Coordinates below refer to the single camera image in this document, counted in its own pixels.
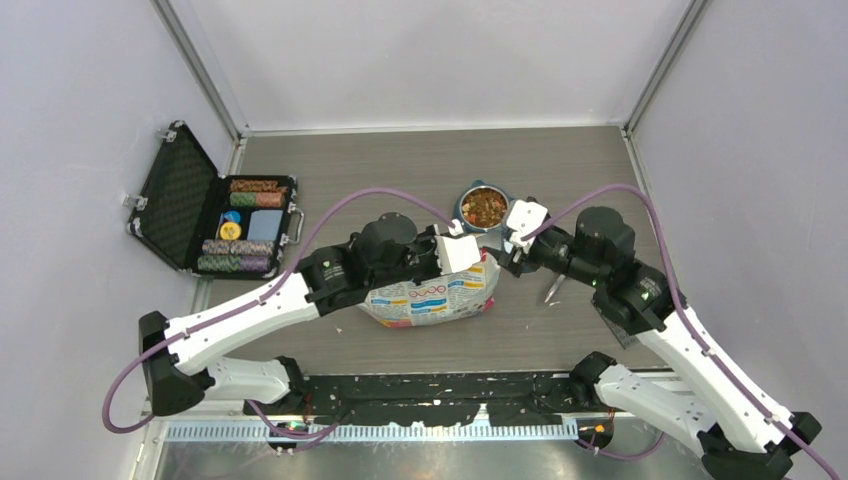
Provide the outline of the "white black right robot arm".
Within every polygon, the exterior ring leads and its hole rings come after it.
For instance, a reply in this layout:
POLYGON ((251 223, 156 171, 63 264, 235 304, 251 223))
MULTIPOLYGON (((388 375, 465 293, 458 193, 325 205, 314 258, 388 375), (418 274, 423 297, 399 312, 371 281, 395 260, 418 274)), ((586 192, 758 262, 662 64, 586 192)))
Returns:
POLYGON ((566 232, 545 207, 516 200, 503 228, 505 268, 545 268, 591 287, 601 317, 651 349, 692 393, 683 398, 593 352, 571 371, 580 408, 639 417, 690 448, 716 479, 781 479, 821 432, 812 414, 776 402, 729 358, 668 276, 636 257, 634 230, 616 210, 586 208, 566 232))

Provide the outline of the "white yellow pet food bag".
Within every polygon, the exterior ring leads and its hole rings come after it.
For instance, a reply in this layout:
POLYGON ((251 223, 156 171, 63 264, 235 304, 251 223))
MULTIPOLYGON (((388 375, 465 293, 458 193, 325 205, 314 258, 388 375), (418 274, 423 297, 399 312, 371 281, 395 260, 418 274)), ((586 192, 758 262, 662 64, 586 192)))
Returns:
POLYGON ((436 325, 483 314, 494 304, 501 267, 484 252, 469 269, 424 281, 400 282, 370 292, 359 308, 388 328, 436 325))

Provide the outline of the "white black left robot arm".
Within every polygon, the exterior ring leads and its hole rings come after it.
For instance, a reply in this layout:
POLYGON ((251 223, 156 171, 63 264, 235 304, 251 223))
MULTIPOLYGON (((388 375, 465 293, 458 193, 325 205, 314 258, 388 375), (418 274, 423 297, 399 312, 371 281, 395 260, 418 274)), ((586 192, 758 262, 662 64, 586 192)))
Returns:
POLYGON ((141 367, 155 416, 182 413, 206 398, 246 398, 298 412, 307 389, 295 361, 230 358, 231 351, 290 325, 362 304, 376 289, 442 273, 431 225, 419 231, 389 212, 343 243, 313 250, 288 275, 199 314, 139 319, 141 367))

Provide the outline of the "metal food scoop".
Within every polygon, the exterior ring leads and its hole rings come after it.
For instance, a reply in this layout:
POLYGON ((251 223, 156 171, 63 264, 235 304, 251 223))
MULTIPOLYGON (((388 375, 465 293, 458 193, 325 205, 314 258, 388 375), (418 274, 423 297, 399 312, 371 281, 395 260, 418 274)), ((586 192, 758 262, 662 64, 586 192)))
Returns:
POLYGON ((559 276, 558 276, 558 277, 554 280, 554 282, 551 284, 551 286, 549 287, 549 289, 547 290, 547 292, 546 292, 546 294, 545 294, 545 297, 544 297, 544 303, 545 303, 545 304, 550 304, 550 303, 551 303, 551 301, 552 301, 553 297, 556 295, 556 293, 557 293, 557 292, 559 291, 559 289, 562 287, 562 285, 563 285, 563 283, 565 282, 565 280, 566 280, 566 276, 564 276, 564 275, 559 275, 559 276))

